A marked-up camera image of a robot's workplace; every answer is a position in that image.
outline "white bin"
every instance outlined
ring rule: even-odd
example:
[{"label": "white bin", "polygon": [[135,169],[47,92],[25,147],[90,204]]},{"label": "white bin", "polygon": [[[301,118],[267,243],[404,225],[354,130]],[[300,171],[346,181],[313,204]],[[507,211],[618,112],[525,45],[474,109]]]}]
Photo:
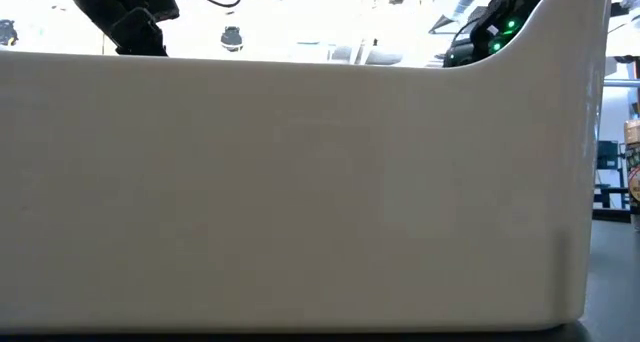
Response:
[{"label": "white bin", "polygon": [[577,319],[608,8],[441,70],[0,52],[0,330]]}]

